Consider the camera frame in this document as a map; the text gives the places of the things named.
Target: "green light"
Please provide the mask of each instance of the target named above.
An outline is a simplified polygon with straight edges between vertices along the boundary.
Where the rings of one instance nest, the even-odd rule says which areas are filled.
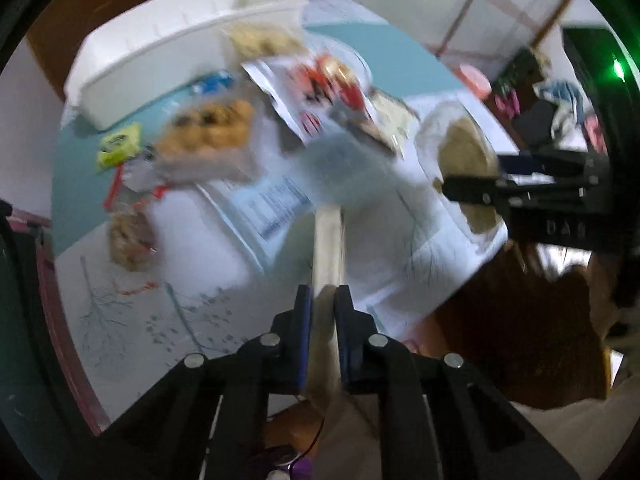
[[[622,65],[620,65],[620,62],[617,59],[613,60],[613,70],[615,70],[616,75],[622,79],[622,81],[625,80],[625,71],[622,70]]]

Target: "wooden floor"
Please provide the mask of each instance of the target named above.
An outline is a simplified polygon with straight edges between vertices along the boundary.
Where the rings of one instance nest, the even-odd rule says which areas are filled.
[[[509,400],[549,409],[607,395],[607,370],[589,320],[581,270],[549,283],[511,246],[485,264],[434,314],[401,340],[432,357],[456,352]],[[321,416],[306,402],[267,424],[268,446],[306,449]]]

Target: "table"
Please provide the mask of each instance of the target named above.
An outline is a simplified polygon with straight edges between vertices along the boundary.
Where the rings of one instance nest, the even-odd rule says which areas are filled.
[[[439,102],[458,99],[497,152],[516,151],[484,105],[443,65],[367,9],[350,0],[310,0],[305,28],[355,48],[374,85],[404,98],[422,118]],[[171,99],[180,102],[180,92]],[[171,114],[168,103],[136,113],[143,142]],[[86,375],[92,390],[86,394],[97,399],[85,415],[104,428],[189,352],[217,357],[266,332],[274,314],[292,307],[296,285],[309,283],[310,268],[297,242],[295,265],[256,272],[228,225],[191,188],[172,190],[150,211],[157,264],[149,272],[119,268],[109,261],[102,209],[113,173],[95,172],[99,136],[69,110],[63,124],[52,190],[56,272],[72,338],[66,343],[83,368],[74,373]],[[491,258],[506,229],[479,252],[447,217],[414,148],[394,169],[404,191],[372,202],[347,225],[346,272],[356,308],[372,314],[380,332],[399,336]],[[310,225],[302,229],[305,247]],[[285,406],[291,399],[275,399],[272,410],[278,402]]]

